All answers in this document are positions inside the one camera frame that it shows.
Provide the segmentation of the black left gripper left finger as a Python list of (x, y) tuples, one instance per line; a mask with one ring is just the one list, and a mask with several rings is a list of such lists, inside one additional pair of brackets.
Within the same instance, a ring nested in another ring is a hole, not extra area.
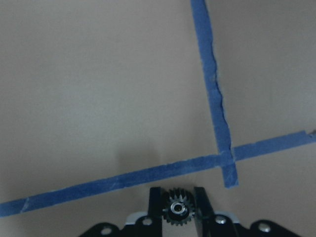
[(149, 237), (162, 237), (162, 197), (161, 188), (150, 188), (148, 216), (152, 223), (148, 227)]

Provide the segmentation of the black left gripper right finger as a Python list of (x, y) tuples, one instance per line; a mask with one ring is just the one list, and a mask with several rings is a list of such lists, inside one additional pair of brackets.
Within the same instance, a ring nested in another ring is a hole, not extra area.
[(205, 188), (194, 187), (195, 225), (198, 237), (214, 237), (215, 212), (210, 203)]

